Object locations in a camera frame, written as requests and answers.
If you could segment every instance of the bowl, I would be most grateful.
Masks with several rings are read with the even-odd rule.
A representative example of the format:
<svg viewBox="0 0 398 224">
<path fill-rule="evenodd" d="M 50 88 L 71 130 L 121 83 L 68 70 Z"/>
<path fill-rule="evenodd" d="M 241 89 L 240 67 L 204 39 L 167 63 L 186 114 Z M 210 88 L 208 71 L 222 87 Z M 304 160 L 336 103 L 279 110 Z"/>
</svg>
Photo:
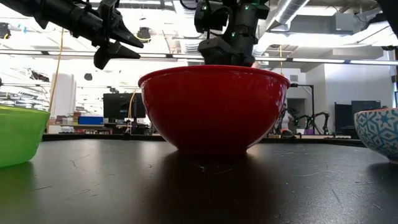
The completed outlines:
<svg viewBox="0 0 398 224">
<path fill-rule="evenodd" d="M 365 146 L 398 164 L 398 109 L 358 112 L 354 122 Z"/>
<path fill-rule="evenodd" d="M 200 65 L 139 80 L 151 123 L 181 152 L 246 152 L 273 127 L 290 86 L 255 68 Z"/>
<path fill-rule="evenodd" d="M 34 157 L 49 116 L 45 111 L 0 106 L 0 167 Z"/>
</svg>

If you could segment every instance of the computer monitor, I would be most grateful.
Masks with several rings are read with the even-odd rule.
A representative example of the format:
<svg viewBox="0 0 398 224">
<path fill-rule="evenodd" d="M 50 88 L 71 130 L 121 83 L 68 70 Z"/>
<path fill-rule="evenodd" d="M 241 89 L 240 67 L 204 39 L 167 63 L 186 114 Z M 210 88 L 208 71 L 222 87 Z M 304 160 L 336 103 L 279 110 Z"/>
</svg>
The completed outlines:
<svg viewBox="0 0 398 224">
<path fill-rule="evenodd" d="M 379 100 L 368 101 L 352 101 L 353 115 L 360 111 L 381 109 L 381 102 Z"/>
<path fill-rule="evenodd" d="M 342 133 L 343 128 L 354 126 L 353 106 L 335 103 L 336 133 Z"/>
<path fill-rule="evenodd" d="M 111 119 L 125 119 L 129 114 L 129 105 L 132 93 L 105 93 L 103 95 L 104 101 L 104 118 Z M 145 108 L 142 102 L 141 93 L 136 93 L 135 104 L 136 104 L 136 117 L 145 118 Z M 131 103 L 131 117 L 134 117 L 134 103 Z"/>
</svg>

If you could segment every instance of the fluorescent light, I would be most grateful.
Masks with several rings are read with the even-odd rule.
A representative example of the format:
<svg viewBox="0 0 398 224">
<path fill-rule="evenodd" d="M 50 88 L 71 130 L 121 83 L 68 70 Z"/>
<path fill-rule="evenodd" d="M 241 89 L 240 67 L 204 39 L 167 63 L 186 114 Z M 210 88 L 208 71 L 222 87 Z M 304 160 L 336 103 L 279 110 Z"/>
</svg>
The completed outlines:
<svg viewBox="0 0 398 224">
<path fill-rule="evenodd" d="M 146 58 L 166 58 L 166 54 L 140 54 L 141 57 Z"/>
<path fill-rule="evenodd" d="M 203 59 L 187 59 L 187 62 L 205 62 Z"/>
<path fill-rule="evenodd" d="M 293 58 L 294 62 L 315 62 L 315 63 L 344 63 L 341 59 L 320 59 L 320 58 Z"/>
<path fill-rule="evenodd" d="M 59 55 L 60 52 L 49 52 L 49 55 Z M 95 52 L 62 52 L 64 56 L 94 56 Z"/>
<path fill-rule="evenodd" d="M 297 15 L 304 16 L 333 16 L 341 7 L 304 6 L 297 11 Z"/>
<path fill-rule="evenodd" d="M 42 53 L 36 50 L 0 50 L 0 54 L 41 55 Z"/>
<path fill-rule="evenodd" d="M 352 60 L 352 64 L 358 65 L 398 65 L 398 61 L 378 61 L 378 60 Z"/>
<path fill-rule="evenodd" d="M 255 57 L 258 61 L 264 62 L 285 62 L 287 58 L 279 58 L 279 57 Z"/>
<path fill-rule="evenodd" d="M 91 0 L 90 3 L 100 3 L 101 0 Z M 132 3 L 132 4 L 156 4 L 160 5 L 160 1 L 138 1 L 138 0 L 120 0 L 120 3 Z"/>
<path fill-rule="evenodd" d="M 201 55 L 173 55 L 173 58 L 203 59 Z"/>
</svg>

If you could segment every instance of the table surface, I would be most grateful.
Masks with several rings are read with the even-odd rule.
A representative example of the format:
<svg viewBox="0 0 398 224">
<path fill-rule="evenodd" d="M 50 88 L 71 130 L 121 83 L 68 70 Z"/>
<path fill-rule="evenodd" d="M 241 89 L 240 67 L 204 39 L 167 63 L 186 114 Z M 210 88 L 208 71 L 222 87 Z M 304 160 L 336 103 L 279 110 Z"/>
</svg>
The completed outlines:
<svg viewBox="0 0 398 224">
<path fill-rule="evenodd" d="M 167 142 L 42 142 L 31 162 L 0 169 L 0 223 L 396 223 L 397 173 L 348 146 L 220 158 Z"/>
</svg>

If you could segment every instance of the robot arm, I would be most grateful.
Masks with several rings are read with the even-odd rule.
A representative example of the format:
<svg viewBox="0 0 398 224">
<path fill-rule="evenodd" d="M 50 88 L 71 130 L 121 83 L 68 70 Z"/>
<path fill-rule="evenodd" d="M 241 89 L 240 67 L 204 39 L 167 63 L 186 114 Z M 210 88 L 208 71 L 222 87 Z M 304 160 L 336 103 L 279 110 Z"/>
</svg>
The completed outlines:
<svg viewBox="0 0 398 224">
<path fill-rule="evenodd" d="M 251 67 L 253 45 L 257 44 L 256 29 L 259 19 L 266 19 L 268 0 L 201 0 L 195 12 L 197 32 L 207 31 L 207 40 L 200 42 L 198 51 L 207 65 L 239 65 Z M 210 29 L 224 34 L 210 39 Z"/>
<path fill-rule="evenodd" d="M 82 36 L 99 46 L 94 56 L 94 65 L 104 69 L 111 58 L 140 58 L 140 55 L 124 47 L 120 42 L 143 48 L 140 42 L 124 25 L 121 13 L 116 9 L 119 0 L 102 0 L 94 10 L 83 0 L 0 0 L 5 6 L 29 17 L 45 29 L 54 24 L 68 29 L 74 37 Z"/>
<path fill-rule="evenodd" d="M 321 116 L 324 115 L 325 116 L 325 123 L 323 124 L 322 130 L 323 130 L 323 134 L 329 134 L 329 129 L 328 129 L 328 120 L 329 120 L 329 116 L 330 114 L 328 112 L 321 112 L 321 113 L 317 113 L 315 114 L 314 120 L 317 116 Z"/>
<path fill-rule="evenodd" d="M 303 118 L 306 118 L 306 119 L 307 119 L 307 126 L 305 127 L 305 129 L 308 129 L 308 128 L 309 128 L 308 119 L 310 118 L 308 115 L 303 115 L 303 116 L 299 116 L 298 118 L 294 118 L 294 120 L 293 120 L 293 125 L 297 127 L 297 126 L 299 125 L 299 121 L 300 121 L 301 119 L 303 119 Z"/>
</svg>

